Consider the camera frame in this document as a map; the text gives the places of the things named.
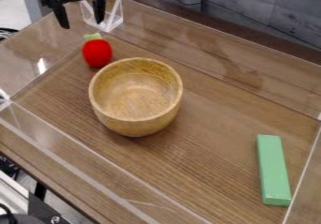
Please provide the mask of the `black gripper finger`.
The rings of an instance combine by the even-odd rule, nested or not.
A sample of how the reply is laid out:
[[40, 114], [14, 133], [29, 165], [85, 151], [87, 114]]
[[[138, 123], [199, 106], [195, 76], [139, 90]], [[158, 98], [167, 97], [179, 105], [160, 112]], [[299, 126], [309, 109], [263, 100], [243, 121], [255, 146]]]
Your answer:
[[93, 0], [92, 1], [92, 10], [96, 23], [104, 21], [105, 15], [105, 0]]
[[63, 28], [69, 29], [69, 21], [65, 8], [60, 2], [52, 4], [52, 11]]

